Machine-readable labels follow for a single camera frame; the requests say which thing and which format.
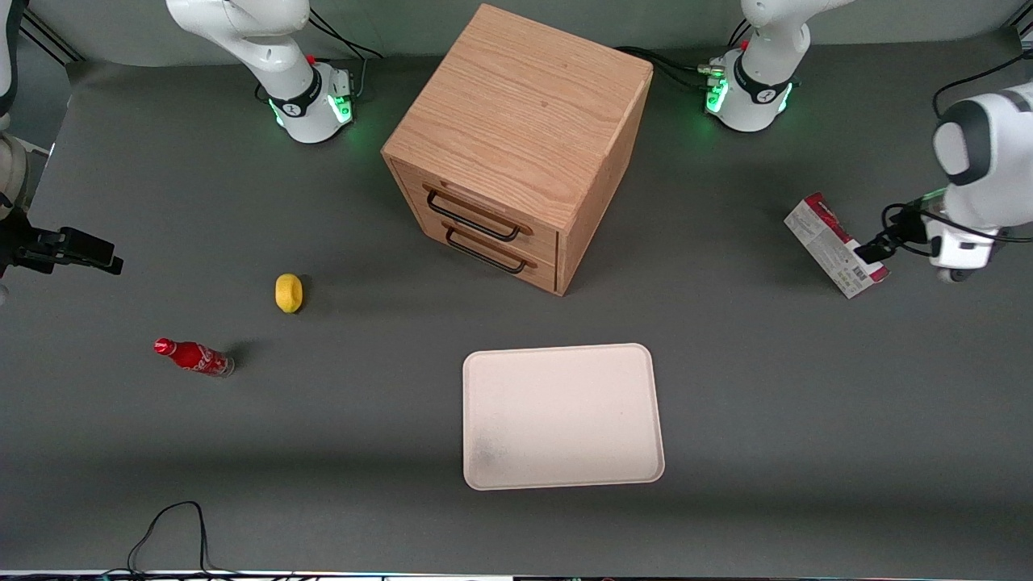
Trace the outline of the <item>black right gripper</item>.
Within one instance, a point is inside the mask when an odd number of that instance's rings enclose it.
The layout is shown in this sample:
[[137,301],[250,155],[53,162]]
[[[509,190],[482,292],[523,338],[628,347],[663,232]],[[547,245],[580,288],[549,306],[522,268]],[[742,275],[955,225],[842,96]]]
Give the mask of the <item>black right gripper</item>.
[[121,275],[124,261],[115,255],[114,244],[75,228],[61,228],[61,258],[56,243],[59,232],[36,228],[28,214],[11,209],[1,220],[1,278],[10,268],[23,267],[52,274],[58,264],[94,268]]

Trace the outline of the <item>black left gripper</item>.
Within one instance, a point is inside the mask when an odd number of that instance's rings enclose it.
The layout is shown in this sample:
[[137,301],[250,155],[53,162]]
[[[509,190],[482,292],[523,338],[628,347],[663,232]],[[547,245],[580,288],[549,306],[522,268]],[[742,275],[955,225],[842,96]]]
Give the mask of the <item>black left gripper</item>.
[[874,236],[855,248],[855,255],[867,265],[893,257],[899,248],[928,246],[922,207],[886,207],[886,235]]

